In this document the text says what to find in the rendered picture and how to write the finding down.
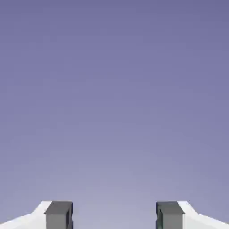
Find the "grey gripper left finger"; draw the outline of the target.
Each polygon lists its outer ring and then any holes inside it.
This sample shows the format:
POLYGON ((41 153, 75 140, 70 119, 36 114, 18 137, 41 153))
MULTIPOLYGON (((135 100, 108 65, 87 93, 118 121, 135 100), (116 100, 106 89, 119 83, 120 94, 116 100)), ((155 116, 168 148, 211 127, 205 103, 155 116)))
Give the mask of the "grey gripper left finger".
POLYGON ((0 229, 74 229, 72 201, 42 201, 29 214, 0 224, 0 229))

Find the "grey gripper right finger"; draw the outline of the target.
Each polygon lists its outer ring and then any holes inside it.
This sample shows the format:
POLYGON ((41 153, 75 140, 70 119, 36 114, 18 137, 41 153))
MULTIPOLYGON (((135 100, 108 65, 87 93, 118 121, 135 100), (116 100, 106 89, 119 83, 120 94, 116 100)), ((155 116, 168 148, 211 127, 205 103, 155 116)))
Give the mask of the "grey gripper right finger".
POLYGON ((199 214, 187 201, 157 201, 155 229, 229 229, 229 223, 199 214))

